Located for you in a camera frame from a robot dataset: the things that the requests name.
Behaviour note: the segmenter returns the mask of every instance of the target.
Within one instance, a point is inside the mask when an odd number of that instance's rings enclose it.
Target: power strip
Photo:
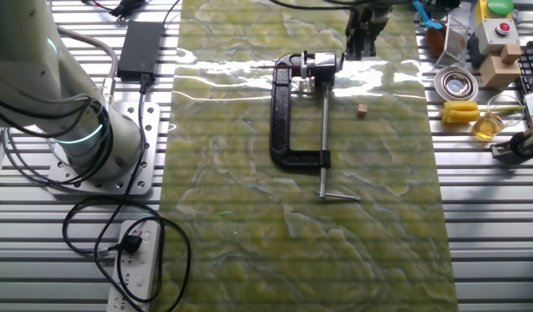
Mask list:
[[[124,221],[121,224],[120,240],[129,226],[134,223],[134,220],[130,220]],[[127,288],[134,295],[139,298],[148,298],[153,290],[153,272],[156,265],[156,253],[159,242],[159,225],[153,221],[146,221],[136,226],[132,230],[131,235],[140,235],[143,238],[143,243],[141,243],[139,250],[132,256],[126,252],[123,253],[121,256],[121,273],[124,276]],[[114,266],[113,278],[120,284],[117,264]],[[139,307],[148,311],[149,303],[139,303]],[[116,288],[111,287],[110,296],[108,296],[107,312],[134,311],[135,309],[127,303],[120,292]]]

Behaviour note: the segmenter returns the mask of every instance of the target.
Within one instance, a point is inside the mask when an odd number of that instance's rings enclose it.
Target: black c-clamp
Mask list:
[[[334,86],[335,73],[342,66],[335,53],[323,52],[310,55],[289,54],[280,58],[274,67],[272,103],[270,115],[270,157],[285,169],[316,169],[320,171],[320,198],[326,197],[360,200],[356,196],[326,193],[326,170],[331,166],[328,150],[328,96]],[[291,78],[314,77],[314,88],[323,91],[322,147],[319,151],[292,150],[290,142]]]

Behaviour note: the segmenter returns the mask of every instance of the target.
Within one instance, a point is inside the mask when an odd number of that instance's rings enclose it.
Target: keyboard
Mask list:
[[[518,85],[523,95],[533,92],[533,42],[528,42],[526,47],[522,47],[523,55],[518,59],[520,65],[520,78]]]

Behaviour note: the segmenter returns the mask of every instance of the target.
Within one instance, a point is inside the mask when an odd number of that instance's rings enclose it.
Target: red button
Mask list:
[[[508,23],[500,23],[499,24],[499,29],[502,30],[502,31],[505,31],[505,32],[509,32],[510,26],[509,26]]]

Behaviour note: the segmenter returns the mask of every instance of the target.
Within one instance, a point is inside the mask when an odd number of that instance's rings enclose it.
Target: green button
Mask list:
[[[505,16],[512,12],[514,5],[512,0],[488,0],[488,9],[497,15]]]

